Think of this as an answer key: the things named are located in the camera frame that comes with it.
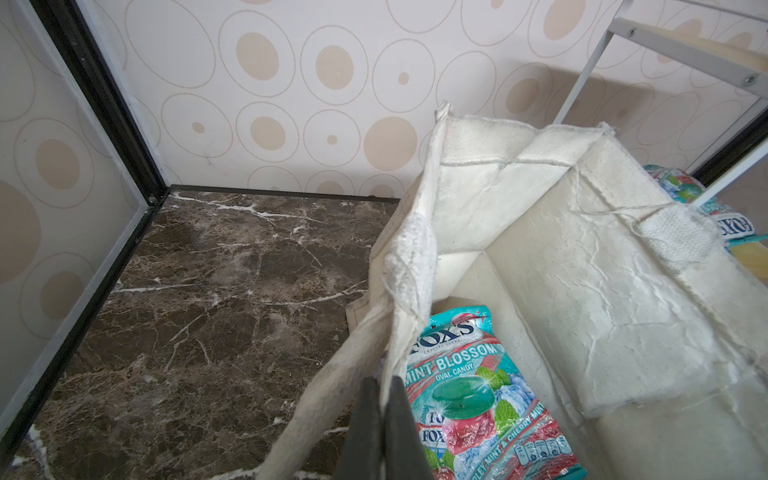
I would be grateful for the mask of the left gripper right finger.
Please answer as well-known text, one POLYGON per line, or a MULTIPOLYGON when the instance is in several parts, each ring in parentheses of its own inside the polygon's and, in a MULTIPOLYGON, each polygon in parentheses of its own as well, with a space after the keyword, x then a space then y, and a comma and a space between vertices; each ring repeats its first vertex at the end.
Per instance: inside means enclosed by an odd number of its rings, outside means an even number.
POLYGON ((408 400, 405 384, 394 376, 384 410, 384 478, 386 480, 432 480, 424 446, 408 400))

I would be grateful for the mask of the teal mint candy bag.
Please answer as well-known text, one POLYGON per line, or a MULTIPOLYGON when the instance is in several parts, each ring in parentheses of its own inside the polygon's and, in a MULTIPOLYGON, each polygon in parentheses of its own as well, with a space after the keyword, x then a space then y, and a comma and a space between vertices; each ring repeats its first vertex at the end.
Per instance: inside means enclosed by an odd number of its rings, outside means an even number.
POLYGON ((559 424, 509 358, 486 306, 429 319, 404 378, 436 479, 583 479, 559 424))

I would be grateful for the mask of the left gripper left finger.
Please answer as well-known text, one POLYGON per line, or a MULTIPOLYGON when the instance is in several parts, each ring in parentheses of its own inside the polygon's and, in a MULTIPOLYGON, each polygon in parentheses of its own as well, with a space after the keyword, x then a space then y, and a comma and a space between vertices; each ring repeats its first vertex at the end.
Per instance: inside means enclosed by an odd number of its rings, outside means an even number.
POLYGON ((383 420, 379 400, 379 382, 373 377, 365 378, 360 385, 333 480, 380 478, 383 420))

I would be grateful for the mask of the white canvas grocery bag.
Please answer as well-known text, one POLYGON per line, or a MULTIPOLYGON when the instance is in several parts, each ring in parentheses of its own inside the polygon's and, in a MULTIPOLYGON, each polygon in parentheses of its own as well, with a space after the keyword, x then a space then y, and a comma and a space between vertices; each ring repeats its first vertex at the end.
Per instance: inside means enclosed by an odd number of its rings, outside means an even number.
POLYGON ((377 239, 349 338, 314 377, 259 470, 296 474, 376 375, 416 391, 406 360, 432 311, 477 303, 522 374, 502 421, 537 395, 559 442, 485 451, 487 471, 544 451, 595 479, 767 475, 767 289, 715 220, 678 203, 607 126, 436 113, 423 172, 377 239))

